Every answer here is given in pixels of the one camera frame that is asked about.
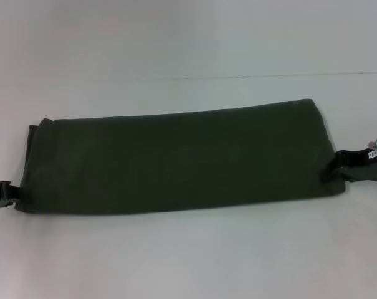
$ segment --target white label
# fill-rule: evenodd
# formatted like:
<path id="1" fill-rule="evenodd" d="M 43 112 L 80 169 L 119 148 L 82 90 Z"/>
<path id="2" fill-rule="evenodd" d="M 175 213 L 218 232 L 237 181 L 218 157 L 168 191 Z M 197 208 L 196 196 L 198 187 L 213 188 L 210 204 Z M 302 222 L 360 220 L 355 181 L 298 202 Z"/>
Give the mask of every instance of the white label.
<path id="1" fill-rule="evenodd" d="M 377 157 L 377 151 L 371 151 L 368 153 L 369 159 Z"/>

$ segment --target white surface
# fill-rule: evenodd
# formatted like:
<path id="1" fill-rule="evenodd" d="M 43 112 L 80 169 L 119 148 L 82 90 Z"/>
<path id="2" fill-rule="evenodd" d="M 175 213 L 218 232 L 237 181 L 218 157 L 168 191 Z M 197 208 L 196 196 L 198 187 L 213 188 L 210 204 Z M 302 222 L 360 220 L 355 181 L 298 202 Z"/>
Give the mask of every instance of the white surface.
<path id="1" fill-rule="evenodd" d="M 350 72 L 377 72 L 377 1 L 2 0 L 0 179 L 19 184 L 43 117 L 313 98 L 336 148 L 362 149 L 377 74 L 288 76 Z M 377 299 L 377 183 L 143 216 L 0 209 L 3 298 Z"/>

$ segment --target olive green pouch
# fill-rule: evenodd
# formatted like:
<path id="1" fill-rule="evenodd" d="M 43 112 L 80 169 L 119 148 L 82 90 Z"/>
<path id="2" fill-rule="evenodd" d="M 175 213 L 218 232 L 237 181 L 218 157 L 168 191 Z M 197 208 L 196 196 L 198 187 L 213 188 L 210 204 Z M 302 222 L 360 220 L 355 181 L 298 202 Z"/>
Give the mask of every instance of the olive green pouch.
<path id="1" fill-rule="evenodd" d="M 16 209 L 131 214 L 332 196 L 335 157 L 312 100 L 32 126 Z"/>

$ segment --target tag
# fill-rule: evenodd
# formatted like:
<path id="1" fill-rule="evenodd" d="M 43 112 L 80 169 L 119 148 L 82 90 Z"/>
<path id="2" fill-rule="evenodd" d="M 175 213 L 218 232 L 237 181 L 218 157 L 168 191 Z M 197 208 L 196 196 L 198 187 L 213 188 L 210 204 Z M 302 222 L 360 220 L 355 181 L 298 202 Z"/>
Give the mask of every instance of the tag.
<path id="1" fill-rule="evenodd" d="M 368 158 L 369 159 L 372 159 L 372 158 L 375 158 L 377 157 L 377 151 L 371 151 L 368 153 Z"/>

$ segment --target green fabric bag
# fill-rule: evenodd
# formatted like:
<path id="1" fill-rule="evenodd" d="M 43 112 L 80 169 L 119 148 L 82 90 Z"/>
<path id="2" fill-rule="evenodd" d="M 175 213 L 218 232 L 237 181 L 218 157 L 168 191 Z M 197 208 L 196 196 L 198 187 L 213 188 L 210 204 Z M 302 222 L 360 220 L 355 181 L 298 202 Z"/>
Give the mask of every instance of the green fabric bag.
<path id="1" fill-rule="evenodd" d="M 312 100 L 171 115 L 44 119 L 16 209 L 131 214 L 332 196 L 335 156 Z"/>

